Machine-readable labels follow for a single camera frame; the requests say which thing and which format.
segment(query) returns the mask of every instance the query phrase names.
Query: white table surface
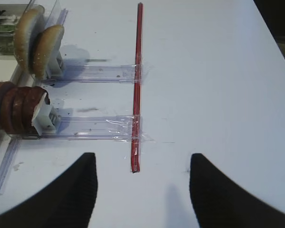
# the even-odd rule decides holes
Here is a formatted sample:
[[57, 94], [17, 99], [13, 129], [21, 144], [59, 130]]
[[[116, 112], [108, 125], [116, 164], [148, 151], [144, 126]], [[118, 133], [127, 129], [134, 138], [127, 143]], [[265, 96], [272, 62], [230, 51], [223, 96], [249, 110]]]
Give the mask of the white table surface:
[[[62, 55], [133, 64], [136, 1], [64, 0]], [[145, 0], [141, 172], [130, 143], [25, 141], [0, 213], [95, 152], [99, 181], [91, 227], [198, 227], [190, 156], [202, 153], [232, 180], [285, 212], [285, 61], [252, 0]], [[69, 84], [50, 90], [60, 109], [130, 114], [133, 85]]]

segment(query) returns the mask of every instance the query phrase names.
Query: red straw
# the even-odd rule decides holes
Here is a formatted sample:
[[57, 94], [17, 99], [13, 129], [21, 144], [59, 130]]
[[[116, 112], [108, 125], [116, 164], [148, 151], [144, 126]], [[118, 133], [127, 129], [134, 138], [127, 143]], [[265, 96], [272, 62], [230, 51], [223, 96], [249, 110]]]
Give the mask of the red straw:
[[133, 124], [131, 143], [131, 169], [132, 172], [139, 172], [140, 152], [140, 114], [141, 114], [141, 78], [142, 78], [142, 28], [143, 28], [143, 4], [140, 2], [137, 7], [137, 31], [136, 31], [136, 52], [135, 52], [135, 82], [133, 97]]

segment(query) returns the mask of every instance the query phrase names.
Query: red rod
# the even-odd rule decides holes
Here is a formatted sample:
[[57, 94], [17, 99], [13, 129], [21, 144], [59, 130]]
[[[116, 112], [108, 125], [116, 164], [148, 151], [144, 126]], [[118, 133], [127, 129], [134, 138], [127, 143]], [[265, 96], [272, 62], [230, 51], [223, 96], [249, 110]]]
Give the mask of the red rod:
[[132, 172], [139, 172], [140, 152], [140, 115], [141, 115], [141, 78], [142, 78], [142, 29], [143, 29], [143, 4], [140, 2], [137, 7], [137, 31], [136, 31], [136, 52], [135, 52], [135, 82], [133, 96], [133, 124], [131, 143], [131, 169]]

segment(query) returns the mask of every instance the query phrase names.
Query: white surface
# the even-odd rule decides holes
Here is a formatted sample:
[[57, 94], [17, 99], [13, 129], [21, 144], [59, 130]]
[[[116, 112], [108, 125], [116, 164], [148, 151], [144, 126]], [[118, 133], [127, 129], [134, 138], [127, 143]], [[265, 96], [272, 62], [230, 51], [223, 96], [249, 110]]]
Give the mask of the white surface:
[[[141, 172], [130, 173], [126, 142], [25, 141], [15, 161], [20, 166], [0, 196], [0, 213], [50, 183], [83, 152], [97, 159], [91, 227], [198, 227], [188, 187], [196, 152], [285, 212], [285, 61], [253, 1], [143, 3], [143, 61], [151, 69], [142, 86], [142, 130], [154, 141], [142, 144]], [[133, 63], [136, 1], [61, 5], [70, 10], [63, 57]], [[131, 113], [133, 85], [71, 86], [49, 91], [53, 101], [63, 101], [61, 109]]]

